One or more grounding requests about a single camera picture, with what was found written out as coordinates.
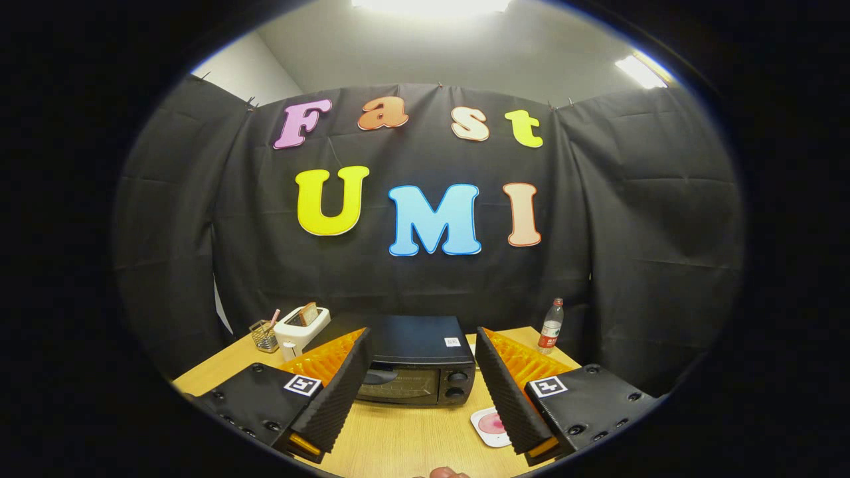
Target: oven knob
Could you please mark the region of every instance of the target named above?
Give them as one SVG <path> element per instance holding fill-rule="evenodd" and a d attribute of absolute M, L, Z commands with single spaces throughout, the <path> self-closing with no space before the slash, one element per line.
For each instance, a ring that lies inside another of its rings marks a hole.
<path fill-rule="evenodd" d="M 449 375 L 449 383 L 452 385 L 460 385 L 467 381 L 467 375 L 463 372 L 455 372 Z"/>
<path fill-rule="evenodd" d="M 463 389 L 451 387 L 445 391 L 445 396 L 448 398 L 460 398 L 463 396 Z"/>

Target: oven window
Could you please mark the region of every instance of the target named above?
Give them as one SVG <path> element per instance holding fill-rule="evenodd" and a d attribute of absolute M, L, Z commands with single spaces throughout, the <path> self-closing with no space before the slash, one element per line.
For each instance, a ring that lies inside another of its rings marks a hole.
<path fill-rule="evenodd" d="M 386 384 L 361 385 L 360 395 L 375 398 L 418 398 L 437 393 L 437 370 L 400 369 L 399 375 Z"/>

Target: hand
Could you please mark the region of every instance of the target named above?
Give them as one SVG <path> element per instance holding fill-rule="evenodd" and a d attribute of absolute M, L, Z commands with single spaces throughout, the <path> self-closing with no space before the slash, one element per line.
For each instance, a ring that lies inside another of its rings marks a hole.
<path fill-rule="evenodd" d="M 455 473 L 455 471 L 448 466 L 441 466 L 439 468 L 432 469 L 428 478 L 469 478 L 469 475 L 466 473 Z"/>

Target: letter m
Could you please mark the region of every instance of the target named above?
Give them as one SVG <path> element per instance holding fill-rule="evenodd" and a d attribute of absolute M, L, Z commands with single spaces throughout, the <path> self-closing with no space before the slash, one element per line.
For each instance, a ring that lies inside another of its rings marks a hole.
<path fill-rule="evenodd" d="M 395 201 L 395 243 L 389 247 L 394 256 L 412 256 L 419 252 L 413 242 L 413 231 L 429 254 L 437 250 L 443 231 L 448 238 L 443 252 L 451 255 L 477 254 L 481 243 L 475 240 L 473 205 L 479 190 L 473 185 L 452 185 L 445 190 L 437 210 L 416 186 L 399 186 L 389 191 Z"/>

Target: finger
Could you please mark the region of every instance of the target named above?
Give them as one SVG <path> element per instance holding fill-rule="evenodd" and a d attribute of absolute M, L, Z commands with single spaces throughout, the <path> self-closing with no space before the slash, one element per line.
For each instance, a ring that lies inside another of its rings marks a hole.
<path fill-rule="evenodd" d="M 455 475 L 455 471 L 448 466 L 441 466 L 431 470 L 431 475 L 428 478 L 451 478 Z"/>

